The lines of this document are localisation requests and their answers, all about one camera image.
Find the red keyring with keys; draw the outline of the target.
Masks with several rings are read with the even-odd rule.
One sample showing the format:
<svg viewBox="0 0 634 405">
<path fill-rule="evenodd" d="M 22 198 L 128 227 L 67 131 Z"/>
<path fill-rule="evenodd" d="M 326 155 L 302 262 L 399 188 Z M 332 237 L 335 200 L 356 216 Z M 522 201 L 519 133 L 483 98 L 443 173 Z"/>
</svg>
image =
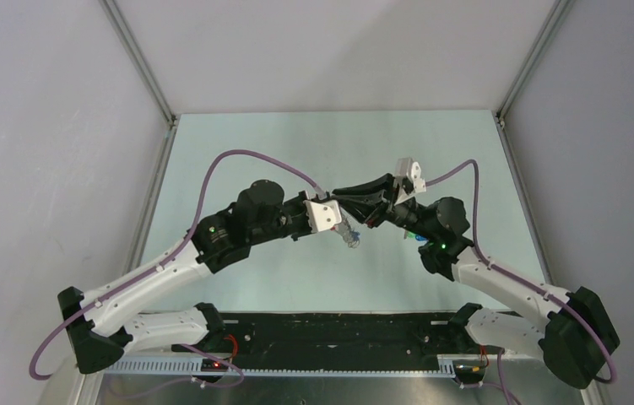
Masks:
<svg viewBox="0 0 634 405">
<path fill-rule="evenodd" d="M 350 249 L 355 249 L 359 246 L 360 233 L 347 219 L 344 219 L 341 223 L 337 224 L 335 227 L 335 231 L 340 235 L 343 242 Z"/>
</svg>

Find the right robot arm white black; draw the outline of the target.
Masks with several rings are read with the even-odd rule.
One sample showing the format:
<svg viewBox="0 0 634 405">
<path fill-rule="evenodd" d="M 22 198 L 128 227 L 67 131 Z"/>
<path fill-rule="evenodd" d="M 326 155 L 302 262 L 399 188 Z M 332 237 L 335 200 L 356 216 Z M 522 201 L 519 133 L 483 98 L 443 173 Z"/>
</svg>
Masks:
<svg viewBox="0 0 634 405">
<path fill-rule="evenodd" d="M 567 385 L 584 389 L 592 382 L 617 380 L 612 354 L 620 339 L 602 300 L 585 287 L 572 292 L 539 283 L 510 270 L 480 249 L 462 200 L 441 197 L 417 202 L 418 188 L 403 176 L 384 175 L 362 185 L 338 188 L 332 197 L 359 223 L 376 228 L 389 222 L 425 238 L 418 249 L 428 273 L 438 274 L 487 294 L 513 311 L 490 313 L 478 305 L 460 310 L 449 329 L 450 344 L 468 353 L 479 345 L 510 348 L 541 360 Z"/>
</svg>

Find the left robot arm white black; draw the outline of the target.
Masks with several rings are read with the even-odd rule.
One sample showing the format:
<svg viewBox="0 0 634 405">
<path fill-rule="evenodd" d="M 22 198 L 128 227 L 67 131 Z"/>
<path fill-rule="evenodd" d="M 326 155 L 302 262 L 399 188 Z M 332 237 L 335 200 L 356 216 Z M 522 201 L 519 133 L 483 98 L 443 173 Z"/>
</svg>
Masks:
<svg viewBox="0 0 634 405">
<path fill-rule="evenodd" d="M 84 292 L 68 287 L 57 296 L 78 370 L 90 375 L 132 351 L 171 344 L 215 351 L 225 327 L 214 305 L 145 315 L 168 294 L 249 257 L 254 246 L 332 229 L 333 207 L 324 193 L 285 199 L 274 181 L 255 181 L 227 208 L 200 219 L 170 250 L 130 273 Z"/>
</svg>

